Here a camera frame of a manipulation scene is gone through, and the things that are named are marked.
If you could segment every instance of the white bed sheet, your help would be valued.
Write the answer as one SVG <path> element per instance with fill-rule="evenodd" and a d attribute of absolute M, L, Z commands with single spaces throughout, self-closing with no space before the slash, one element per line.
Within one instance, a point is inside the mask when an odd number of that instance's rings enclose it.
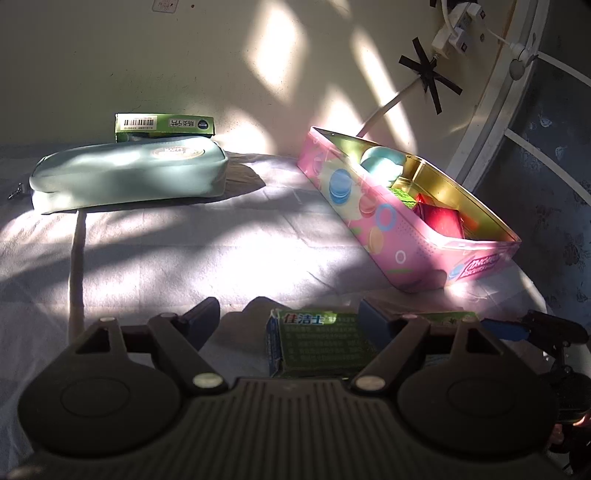
<path fill-rule="evenodd" d="M 516 265 L 445 290 L 399 292 L 296 161 L 268 155 L 231 154 L 226 194 L 218 200 L 90 209 L 83 281 L 69 292 L 76 214 L 40 216 L 30 198 L 5 200 L 58 148 L 0 150 L 0 474 L 31 452 L 17 420 L 23 388 L 67 345 L 69 331 L 101 316 L 142 323 L 215 296 L 223 318 L 201 352 L 232 381 L 267 374 L 269 301 L 251 303 L 256 297 L 290 307 L 355 309 L 371 296 L 401 309 L 465 309 L 501 320 L 529 308 L 545 311 Z M 533 368 L 544 368 L 539 351 L 515 347 Z"/>

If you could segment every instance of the wall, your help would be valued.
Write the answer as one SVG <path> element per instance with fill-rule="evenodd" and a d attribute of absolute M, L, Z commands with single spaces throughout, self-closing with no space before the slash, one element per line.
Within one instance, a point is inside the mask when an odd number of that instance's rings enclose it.
<path fill-rule="evenodd" d="M 117 112 L 212 115 L 239 152 L 296 156 L 310 125 L 354 134 L 415 74 L 443 24 L 428 0 L 0 0 L 0 144 L 109 142 Z M 481 0 L 502 33 L 513 0 Z M 443 113 L 420 84 L 370 133 L 445 168 L 492 70 L 478 40 L 438 71 Z"/>

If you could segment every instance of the green package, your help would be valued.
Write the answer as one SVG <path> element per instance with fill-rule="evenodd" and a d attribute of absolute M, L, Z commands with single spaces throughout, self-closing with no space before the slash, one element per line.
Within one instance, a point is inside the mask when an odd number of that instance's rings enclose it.
<path fill-rule="evenodd" d="M 478 322 L 478 316 L 474 312 L 434 312 L 419 313 L 434 325 L 454 326 L 460 322 Z M 425 355 L 423 368 L 433 367 L 447 362 L 451 358 L 450 353 L 435 353 Z"/>
<path fill-rule="evenodd" d="M 215 135 L 213 117 L 171 113 L 118 113 L 115 115 L 115 141 L 145 138 Z"/>
<path fill-rule="evenodd" d="M 276 309 L 267 321 L 273 377 L 352 377 L 376 355 L 354 313 Z"/>
<path fill-rule="evenodd" d="M 395 194 L 396 197 L 398 197 L 400 201 L 402 201 L 402 203 L 410 209 L 412 209 L 417 204 L 417 201 L 414 198 L 412 198 L 408 193 L 406 193 L 403 189 L 395 189 L 390 187 L 388 190 Z"/>

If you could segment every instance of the white cable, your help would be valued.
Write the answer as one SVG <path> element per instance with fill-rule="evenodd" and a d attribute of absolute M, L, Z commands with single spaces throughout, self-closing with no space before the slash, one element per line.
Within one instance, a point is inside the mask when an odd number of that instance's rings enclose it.
<path fill-rule="evenodd" d="M 84 332 L 84 245 L 86 243 L 86 211 L 78 210 L 70 252 L 68 277 L 68 339 L 72 343 Z"/>
<path fill-rule="evenodd" d="M 591 79 L 589 77 L 586 77 L 581 72 L 578 72 L 574 68 L 569 67 L 566 63 L 562 63 L 560 60 L 556 60 L 554 57 L 551 57 L 550 55 L 546 55 L 545 53 L 543 53 L 541 51 L 538 52 L 538 58 L 542 59 L 544 61 L 547 61 L 548 63 L 550 63 L 551 65 L 554 65 L 555 67 L 559 68 L 560 70 L 564 70 L 566 73 L 572 75 L 577 80 L 580 80 L 585 85 L 591 87 Z"/>
<path fill-rule="evenodd" d="M 575 192 L 579 194 L 579 196 L 588 204 L 591 205 L 591 194 L 583 188 L 583 186 L 576 181 L 573 177 L 571 177 L 565 169 L 560 167 L 554 160 L 552 160 L 548 155 L 543 153 L 538 148 L 534 147 L 531 143 L 527 140 L 521 138 L 517 135 L 513 130 L 507 129 L 505 131 L 505 136 L 510 140 L 513 140 L 517 145 L 519 145 L 524 150 L 527 150 L 531 153 L 535 158 L 540 160 L 544 165 L 546 165 L 550 170 L 556 173 L 560 179 L 565 182 L 569 187 L 571 187 Z"/>
<path fill-rule="evenodd" d="M 452 37 L 457 37 L 456 30 L 452 27 L 452 23 L 449 21 L 449 12 L 447 11 L 447 0 L 441 0 L 441 12 L 443 13 L 443 19 L 445 24 L 449 28 L 449 34 Z"/>
<path fill-rule="evenodd" d="M 488 30 L 488 33 L 490 33 L 493 37 L 495 37 L 497 40 L 500 40 L 501 42 L 503 42 L 505 45 L 509 45 L 511 46 L 511 44 L 509 42 L 507 42 L 503 37 L 500 37 L 499 35 L 497 35 L 496 33 L 494 33 L 490 28 L 486 28 Z"/>
<path fill-rule="evenodd" d="M 394 105 L 396 105 L 400 100 L 402 100 L 402 96 L 405 93 L 407 93 L 410 90 L 410 87 L 412 87 L 420 79 L 420 76 L 415 78 L 411 83 L 409 83 L 408 85 L 406 85 L 406 87 L 400 90 L 392 100 L 386 103 L 386 105 L 379 107 L 374 113 L 372 113 L 372 115 L 365 121 L 365 123 L 361 127 L 361 130 L 359 130 L 357 136 L 363 138 L 365 135 L 367 135 L 369 129 L 371 129 L 375 125 L 375 123 L 388 112 L 388 110 L 390 110 Z"/>

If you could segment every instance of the power strip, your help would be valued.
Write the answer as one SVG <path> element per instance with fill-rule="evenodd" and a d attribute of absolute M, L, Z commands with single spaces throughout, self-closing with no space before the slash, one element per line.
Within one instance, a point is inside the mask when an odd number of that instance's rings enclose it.
<path fill-rule="evenodd" d="M 464 2 L 457 4 L 449 14 L 449 21 L 454 29 L 454 34 L 450 32 L 446 24 L 439 29 L 433 39 L 431 46 L 440 56 L 448 59 L 453 50 L 461 55 L 466 54 L 470 46 L 470 40 L 467 33 L 468 26 L 473 22 L 484 24 L 486 14 L 479 4 Z"/>

